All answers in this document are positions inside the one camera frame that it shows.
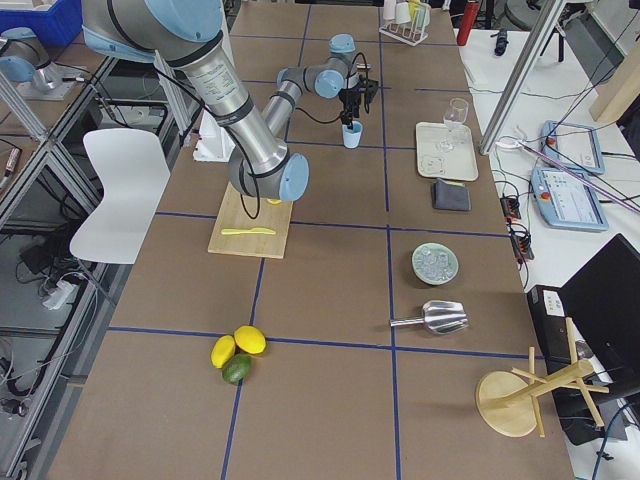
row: white chair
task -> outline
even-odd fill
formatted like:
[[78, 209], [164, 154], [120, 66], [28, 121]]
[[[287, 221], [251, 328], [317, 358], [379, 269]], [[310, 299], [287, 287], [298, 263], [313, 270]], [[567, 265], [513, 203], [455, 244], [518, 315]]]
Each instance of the white chair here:
[[102, 182], [104, 196], [71, 239], [69, 250], [89, 279], [106, 294], [82, 260], [117, 264], [136, 261], [169, 180], [169, 168], [160, 140], [144, 130], [96, 130], [87, 133], [83, 143]]

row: red bottle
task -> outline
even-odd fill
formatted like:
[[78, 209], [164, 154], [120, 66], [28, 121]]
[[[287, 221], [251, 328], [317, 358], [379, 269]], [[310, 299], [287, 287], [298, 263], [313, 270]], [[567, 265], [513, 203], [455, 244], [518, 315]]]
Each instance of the red bottle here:
[[456, 39], [458, 45], [461, 47], [467, 44], [469, 32], [471, 32], [471, 28], [476, 22], [476, 17], [478, 16], [478, 10], [480, 10], [480, 3], [475, 0], [469, 0], [467, 5], [464, 7], [464, 15], [462, 16], [462, 23], [460, 24], [458, 37]]

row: black wallet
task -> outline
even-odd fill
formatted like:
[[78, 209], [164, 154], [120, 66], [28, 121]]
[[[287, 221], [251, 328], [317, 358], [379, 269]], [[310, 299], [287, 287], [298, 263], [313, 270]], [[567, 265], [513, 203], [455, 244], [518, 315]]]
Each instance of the black wallet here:
[[471, 210], [469, 189], [464, 183], [447, 182], [439, 178], [431, 186], [433, 208], [438, 210]]

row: wine glass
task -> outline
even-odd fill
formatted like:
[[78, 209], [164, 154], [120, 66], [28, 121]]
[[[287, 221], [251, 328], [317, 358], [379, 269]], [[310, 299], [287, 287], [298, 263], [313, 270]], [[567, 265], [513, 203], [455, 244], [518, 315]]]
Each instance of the wine glass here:
[[442, 120], [447, 127], [447, 135], [438, 143], [438, 149], [442, 152], [450, 152], [454, 149], [452, 134], [467, 120], [469, 102], [463, 98], [452, 98], [449, 107], [444, 112]]

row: yellow lemon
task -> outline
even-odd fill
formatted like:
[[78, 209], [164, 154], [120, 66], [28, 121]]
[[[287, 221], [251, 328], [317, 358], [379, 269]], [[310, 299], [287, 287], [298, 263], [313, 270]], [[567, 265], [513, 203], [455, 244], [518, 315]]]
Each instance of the yellow lemon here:
[[233, 337], [236, 344], [247, 353], [254, 355], [262, 353], [267, 347], [267, 339], [264, 338], [264, 334], [251, 325], [241, 326], [233, 333]]
[[211, 350], [211, 363], [216, 368], [224, 367], [236, 353], [236, 342], [231, 335], [220, 337]]

